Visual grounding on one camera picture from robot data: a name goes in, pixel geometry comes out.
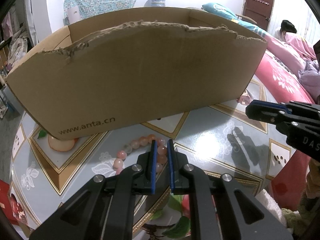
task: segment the printed green leaf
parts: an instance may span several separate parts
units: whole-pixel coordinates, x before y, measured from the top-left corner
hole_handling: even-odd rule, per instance
[[[182,195],[170,194],[169,200],[168,200],[168,207],[182,213],[182,208],[181,208],[182,198],[183,198]]]
[[[39,132],[38,139],[39,139],[39,138],[43,138],[43,137],[45,137],[46,135],[47,135],[47,132],[46,132],[45,130],[41,130],[41,131]]]
[[[157,218],[159,218],[159,217],[161,217],[161,216],[162,216],[162,209],[159,209],[159,210],[157,210],[157,211],[152,215],[152,217],[150,218],[150,220],[157,219]]]
[[[168,238],[177,239],[186,236],[189,230],[190,219],[182,216],[172,228],[162,232],[162,234]]]

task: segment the person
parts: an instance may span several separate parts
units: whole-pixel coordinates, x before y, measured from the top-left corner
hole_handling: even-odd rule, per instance
[[[277,28],[275,30],[275,34],[273,35],[275,38],[277,38],[280,41],[284,41],[285,40],[285,34],[289,32],[289,33],[297,33],[296,28],[294,27],[294,25],[289,22],[288,20],[283,20],[281,22],[281,27]]]

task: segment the purple fabric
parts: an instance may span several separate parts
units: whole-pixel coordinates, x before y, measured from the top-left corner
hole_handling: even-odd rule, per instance
[[[316,60],[307,61],[305,69],[299,71],[299,82],[317,102],[320,95],[320,69]]]

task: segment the black hair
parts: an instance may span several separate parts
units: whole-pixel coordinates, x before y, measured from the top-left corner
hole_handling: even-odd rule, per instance
[[[280,28],[280,33],[282,32],[297,33],[297,30],[291,22],[283,20]]]

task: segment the pink bead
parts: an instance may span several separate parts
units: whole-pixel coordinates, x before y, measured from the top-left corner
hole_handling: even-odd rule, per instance
[[[157,152],[159,155],[167,155],[167,147],[166,146],[159,146]]]
[[[141,136],[139,138],[139,143],[140,143],[141,146],[146,146],[148,144],[148,138],[144,137],[144,136]]]
[[[127,157],[127,153],[125,151],[118,151],[117,158],[124,160]]]
[[[122,169],[122,167],[123,167],[123,160],[115,159],[115,161],[113,163],[113,168],[115,168],[115,169],[121,168]]]
[[[159,162],[160,164],[165,164],[167,162],[167,156],[158,154],[157,162]]]
[[[152,140],[155,140],[156,136],[154,134],[149,134],[147,138],[148,138],[148,142],[152,143]]]
[[[162,164],[161,164],[161,163],[157,163],[157,164],[156,164],[156,173],[162,171],[162,169],[163,169]]]
[[[121,171],[122,171],[122,168],[117,169],[116,170],[116,175],[119,175]]]
[[[165,139],[157,138],[157,146],[165,145]]]
[[[140,147],[140,143],[138,140],[132,140],[130,145],[133,149],[138,149]]]

